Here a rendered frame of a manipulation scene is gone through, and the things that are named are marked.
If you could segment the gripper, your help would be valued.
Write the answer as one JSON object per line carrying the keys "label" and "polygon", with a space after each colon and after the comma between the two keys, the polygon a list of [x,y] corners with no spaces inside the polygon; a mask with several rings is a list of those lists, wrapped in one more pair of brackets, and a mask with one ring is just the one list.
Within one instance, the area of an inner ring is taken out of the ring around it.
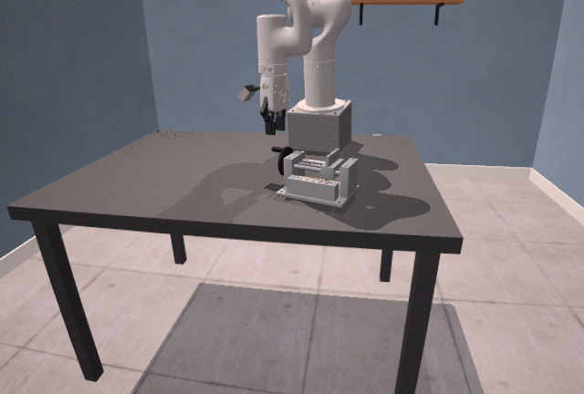
{"label": "gripper", "polygon": [[[290,105],[287,74],[261,75],[260,104],[262,107],[260,114],[266,124],[266,135],[276,135],[276,130],[284,131],[286,111]],[[271,117],[268,113],[271,113]]]}

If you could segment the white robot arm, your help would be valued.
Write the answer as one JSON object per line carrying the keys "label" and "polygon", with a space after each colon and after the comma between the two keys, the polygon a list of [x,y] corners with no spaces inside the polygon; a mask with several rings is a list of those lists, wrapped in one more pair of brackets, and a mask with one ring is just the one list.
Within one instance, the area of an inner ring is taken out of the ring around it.
{"label": "white robot arm", "polygon": [[[288,5],[294,26],[288,27],[283,15],[257,17],[259,73],[284,75],[288,56],[304,56],[306,99],[298,102],[297,108],[310,113],[342,109],[342,100],[335,103],[335,45],[351,17],[350,0],[281,1]],[[313,38],[313,27],[324,27],[324,31]]]}

